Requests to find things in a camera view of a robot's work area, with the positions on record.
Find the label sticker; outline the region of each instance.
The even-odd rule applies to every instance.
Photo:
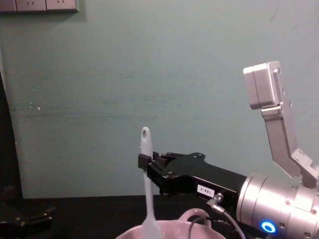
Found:
[[[204,186],[201,186],[201,185],[197,185],[197,192],[198,193],[201,193],[201,194],[204,194],[204,195],[206,195],[206,196],[208,196],[208,197],[214,197],[214,195],[215,195],[215,191],[214,190],[212,190],[212,189],[210,189],[210,188],[206,188],[206,187],[204,187]]]

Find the black table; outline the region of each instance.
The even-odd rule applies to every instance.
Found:
[[[24,215],[43,212],[55,206],[51,230],[28,239],[115,239],[131,227],[143,223],[146,216],[144,196],[118,196],[63,199],[24,199],[11,202]],[[205,200],[193,195],[154,197],[155,216],[158,220],[174,220],[191,208],[202,208],[211,212]],[[210,213],[212,217],[220,215]],[[213,223],[213,228],[227,238],[238,238],[234,229],[224,223]],[[256,231],[247,229],[256,238]]]

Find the wall outlet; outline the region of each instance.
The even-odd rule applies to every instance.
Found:
[[[46,11],[45,0],[16,0],[17,11]]]
[[[16,11],[15,0],[0,0],[0,12]]]
[[[46,0],[47,10],[77,11],[77,0]]]

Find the pink bowl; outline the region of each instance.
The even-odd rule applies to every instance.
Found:
[[[188,219],[192,216],[208,217],[208,213],[202,209],[193,208],[186,211],[177,220],[158,221],[164,233],[164,239],[186,239],[190,223]],[[192,228],[191,239],[225,239],[220,233],[211,228],[211,222],[205,221],[205,225],[195,224]],[[129,229],[116,239],[144,239],[142,237],[142,225]]]

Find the bolt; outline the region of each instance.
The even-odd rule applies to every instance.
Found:
[[[308,233],[308,232],[305,232],[304,235],[305,235],[305,237],[307,237],[307,238],[310,238],[310,237],[311,237],[311,234]]]

